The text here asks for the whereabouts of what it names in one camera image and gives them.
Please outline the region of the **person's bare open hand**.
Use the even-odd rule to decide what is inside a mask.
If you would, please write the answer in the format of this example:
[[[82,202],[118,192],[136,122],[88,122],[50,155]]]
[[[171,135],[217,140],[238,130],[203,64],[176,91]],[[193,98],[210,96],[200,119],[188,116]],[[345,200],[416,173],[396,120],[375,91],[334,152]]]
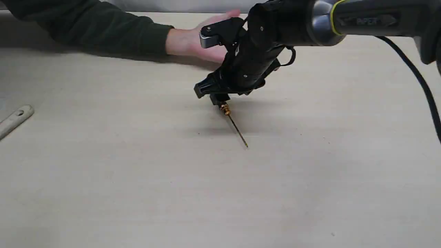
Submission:
[[[200,30],[207,25],[224,21],[233,17],[240,16],[239,9],[230,10],[226,13],[217,14],[206,19],[192,29],[175,29],[172,28],[165,41],[165,52],[167,55],[189,56],[201,59],[203,61],[222,63],[226,49],[222,46],[214,46],[204,49],[200,44]]]

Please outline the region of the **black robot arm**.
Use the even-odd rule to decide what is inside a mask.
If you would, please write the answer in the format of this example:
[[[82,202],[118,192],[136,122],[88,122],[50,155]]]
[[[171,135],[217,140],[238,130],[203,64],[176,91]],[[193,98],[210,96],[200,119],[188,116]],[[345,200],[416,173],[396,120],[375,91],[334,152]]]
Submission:
[[[268,0],[245,19],[208,24],[199,32],[205,49],[224,46],[221,66],[194,86],[214,105],[230,94],[250,94],[281,66],[283,49],[332,47],[347,35],[413,38],[424,64],[440,66],[439,0]]]

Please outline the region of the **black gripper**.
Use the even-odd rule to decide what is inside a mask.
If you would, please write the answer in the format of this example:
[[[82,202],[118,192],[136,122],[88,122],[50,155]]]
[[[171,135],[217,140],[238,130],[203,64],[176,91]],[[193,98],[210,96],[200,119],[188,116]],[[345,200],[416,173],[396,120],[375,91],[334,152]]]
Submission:
[[[199,99],[209,95],[216,106],[227,104],[230,94],[249,95],[263,87],[266,77],[281,66],[277,58],[280,53],[280,46],[264,51],[243,42],[227,53],[218,69],[194,86],[195,94]]]

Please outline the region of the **dark green sleeved forearm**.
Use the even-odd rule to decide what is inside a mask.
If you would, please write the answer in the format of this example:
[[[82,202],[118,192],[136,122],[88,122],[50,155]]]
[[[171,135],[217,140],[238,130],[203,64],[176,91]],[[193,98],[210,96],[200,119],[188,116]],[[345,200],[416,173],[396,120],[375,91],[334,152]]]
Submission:
[[[58,43],[118,55],[166,55],[171,25],[100,0],[3,0],[17,19],[35,22]]]

